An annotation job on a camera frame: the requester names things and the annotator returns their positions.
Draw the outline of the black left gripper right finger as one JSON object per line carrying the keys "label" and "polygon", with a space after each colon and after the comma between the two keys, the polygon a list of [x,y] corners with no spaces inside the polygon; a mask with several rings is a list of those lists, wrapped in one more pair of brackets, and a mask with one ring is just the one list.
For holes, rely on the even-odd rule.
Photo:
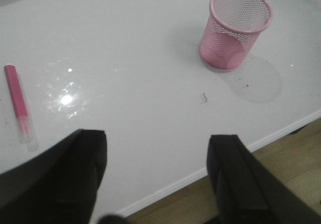
{"label": "black left gripper right finger", "polygon": [[212,135],[207,172],[216,197],[214,223],[320,223],[320,215],[272,175],[237,135]]}

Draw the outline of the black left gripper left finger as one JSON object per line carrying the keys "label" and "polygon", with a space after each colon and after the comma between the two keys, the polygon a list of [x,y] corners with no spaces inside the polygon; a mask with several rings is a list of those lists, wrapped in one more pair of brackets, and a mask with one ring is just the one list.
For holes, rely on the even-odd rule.
{"label": "black left gripper left finger", "polygon": [[106,165],[105,132],[76,130],[1,174],[1,223],[89,223]]}

